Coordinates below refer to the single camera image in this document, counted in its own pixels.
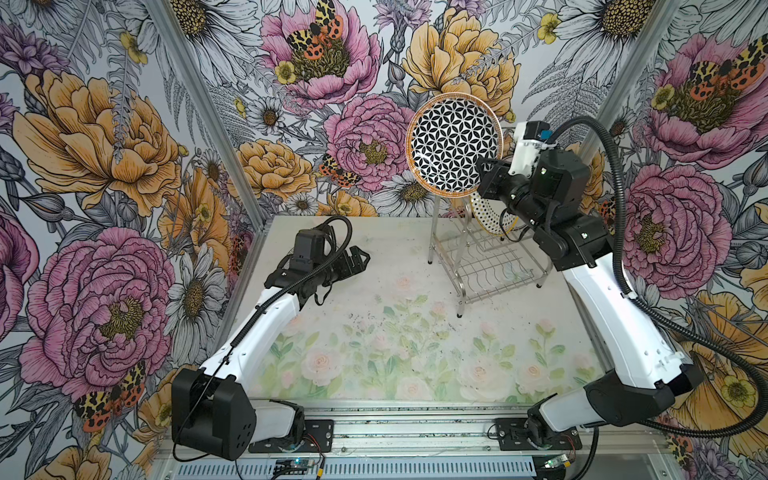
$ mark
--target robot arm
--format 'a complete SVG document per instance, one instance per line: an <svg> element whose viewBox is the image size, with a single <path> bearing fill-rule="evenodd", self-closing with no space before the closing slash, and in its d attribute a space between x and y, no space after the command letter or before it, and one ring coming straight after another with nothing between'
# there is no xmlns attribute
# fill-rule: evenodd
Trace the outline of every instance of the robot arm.
<svg viewBox="0 0 768 480"><path fill-rule="evenodd" d="M528 436L537 445L574 425L623 426L654 417L703 379L648 315L624 298L612 270L611 236L601 218L578 210L589 167L572 152L545 146L550 134L545 122L518 124L511 163L478 159L478 193L504 202L533 230L533 240L586 307L585 321L605 342L613 369L529 409Z"/></svg>

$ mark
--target cable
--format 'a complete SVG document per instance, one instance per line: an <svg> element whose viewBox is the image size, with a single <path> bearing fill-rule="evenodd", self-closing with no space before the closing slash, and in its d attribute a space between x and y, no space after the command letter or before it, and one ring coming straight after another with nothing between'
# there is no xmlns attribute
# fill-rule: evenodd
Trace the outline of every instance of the cable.
<svg viewBox="0 0 768 480"><path fill-rule="evenodd" d="M253 315L248 319L248 322L245 324L245 326L238 332L238 334L235 336L235 338L232 340L230 345L232 347L236 347L240 345L240 342L243 341L243 339L246 337L250 329L253 327L254 324L256 324L256 321L259 319L259 317L266 312L266 309L270 308L270 306L275 303L281 296L285 295L289 291L295 289L297 286L301 285L302 283L306 282L307 280L311 279L312 277L316 276L318 273L326 270L327 268L331 267L333 265L333 262L338 259L342 253L346 250L347 246L349 245L349 242L352 240L352 224L349 222L349 219L347 217L341 217L340 215L334 215L333 217L329 218L328 220L324 221L317 227L316 229L320 229L321 227L325 227L334 220L341 220L344 223L346 223L346 238L344 239L344 242L341 244L339 249L335 252L332 252L329 254L325 261L322 262L320 265L315 267L314 270L309 272L307 275L301 277L297 281L291 283L289 286L286 286L285 288L281 289L281 291L275 293L270 298L268 298L264 303L259 305L259 308L257 308L256 312L253 313Z"/></svg>
<svg viewBox="0 0 768 480"><path fill-rule="evenodd" d="M594 427L594 432L592 432L592 445L589 445L589 454L587 455L587 461L584 463L584 466L581 467L581 470L574 475L571 480L581 480L586 474L587 470L592 466L592 462L594 461L594 454L598 452L598 439L600 438L600 429L598 427Z"/></svg>
<svg viewBox="0 0 768 480"><path fill-rule="evenodd" d="M587 125L598 135L598 138L600 138L600 142L605 149L608 163L611 166L611 174L614 179L614 196L616 198L616 220L614 224L616 233L614 235L613 271L616 283L621 288L621 292L626 296L633 292L627 283L627 280L624 278L624 230L627 226L627 199L624 190L624 176L622 174L623 166L621 165L621 159L619 158L618 147L605 127L594 118L588 116L576 117L564 122L554 131L552 136L549 137L548 143L554 143L563 132L577 124ZM731 352L724 346L721 346L698 333L692 332L660 315L641 300L640 297L629 297L629 300L643 313L648 315L657 326L672 330L691 342L698 343L699 345L729 359L750 377L754 382L755 390L757 392L757 402L754 410L739 422L721 429L693 430L663 425L653 420L643 420L638 423L651 427L652 429L660 430L665 433L673 433L675 435L683 435L699 439L719 439L746 432L763 420L765 415L768 414L768 381L766 381L757 368L747 362L742 356Z"/></svg>

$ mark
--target floral wallpaper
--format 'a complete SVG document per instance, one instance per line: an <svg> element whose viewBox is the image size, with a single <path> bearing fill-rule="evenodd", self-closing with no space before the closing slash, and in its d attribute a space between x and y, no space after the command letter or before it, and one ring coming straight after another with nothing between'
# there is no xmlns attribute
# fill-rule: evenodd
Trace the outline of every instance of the floral wallpaper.
<svg viewBox="0 0 768 480"><path fill-rule="evenodd" d="M256 231L140 13L0 0L8 478L146 478Z"/></svg>
<svg viewBox="0 0 768 480"><path fill-rule="evenodd" d="M683 2L610 128L629 190L624 265L635 289L660 313L768 374L766 15L765 2ZM612 229L602 154L591 172L581 208ZM752 411L756 391L741 370L672 340L706 379L663 422L717 429ZM728 439L670 436L669 443L686 478L768 475L768 420Z"/></svg>

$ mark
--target yellow flower center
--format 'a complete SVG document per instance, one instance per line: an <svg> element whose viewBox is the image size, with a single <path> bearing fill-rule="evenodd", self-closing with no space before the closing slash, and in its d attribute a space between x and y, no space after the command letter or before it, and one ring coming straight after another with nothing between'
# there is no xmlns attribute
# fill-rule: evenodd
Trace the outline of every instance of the yellow flower center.
<svg viewBox="0 0 768 480"><path fill-rule="evenodd" d="M656 253L661 250L664 245L664 241L667 236L664 234L664 225L662 223L654 223L650 218L650 215L646 215L640 220L640 234L637 235L637 242L640 244L640 249L645 253Z"/></svg>
<svg viewBox="0 0 768 480"><path fill-rule="evenodd" d="M370 144L360 143L360 153L366 156L368 165L383 164L386 160L386 145L374 140Z"/></svg>
<svg viewBox="0 0 768 480"><path fill-rule="evenodd" d="M141 320L144 318L144 309L141 303L133 298L127 298L117 303L112 303L109 307L110 319L104 325L99 327L101 335L113 339L118 333L125 335L125 338L132 339L136 334Z"/></svg>
<svg viewBox="0 0 768 480"><path fill-rule="evenodd" d="M154 418L154 424L158 427L167 427L170 425L170 402L160 406L157 416Z"/></svg>
<svg viewBox="0 0 768 480"><path fill-rule="evenodd" d="M170 0L170 6L186 35L197 35L205 29L205 11L197 0Z"/></svg>
<svg viewBox="0 0 768 480"><path fill-rule="evenodd" d="M400 199L409 203L424 200L429 192L419 184L410 184L400 191Z"/></svg>
<svg viewBox="0 0 768 480"><path fill-rule="evenodd" d="M203 283L195 279L187 287L187 294L184 295L184 312L189 318L197 318L197 314L203 308Z"/></svg>
<svg viewBox="0 0 768 480"><path fill-rule="evenodd" d="M656 0L613 0L603 10L603 30L626 38L640 31Z"/></svg>
<svg viewBox="0 0 768 480"><path fill-rule="evenodd" d="M262 118L267 127L274 127L277 124L277 112L274 110L267 108Z"/></svg>

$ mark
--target metal wire dish rack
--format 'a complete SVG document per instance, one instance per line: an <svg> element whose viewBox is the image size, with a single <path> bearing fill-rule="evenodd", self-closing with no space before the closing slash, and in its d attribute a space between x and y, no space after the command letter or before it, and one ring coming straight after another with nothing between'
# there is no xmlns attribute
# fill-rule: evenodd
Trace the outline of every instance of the metal wire dish rack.
<svg viewBox="0 0 768 480"><path fill-rule="evenodd" d="M467 197L464 199L463 214L451 206L454 212L451 224L455 229L439 237L437 227L441 202L442 197L435 196L427 263L432 263L437 253L438 260L456 288L458 318L464 315L468 303L533 282L539 288L544 285L552 270L551 260L543 267L525 246L525 241L510 243L504 237L485 231L474 219Z"/></svg>

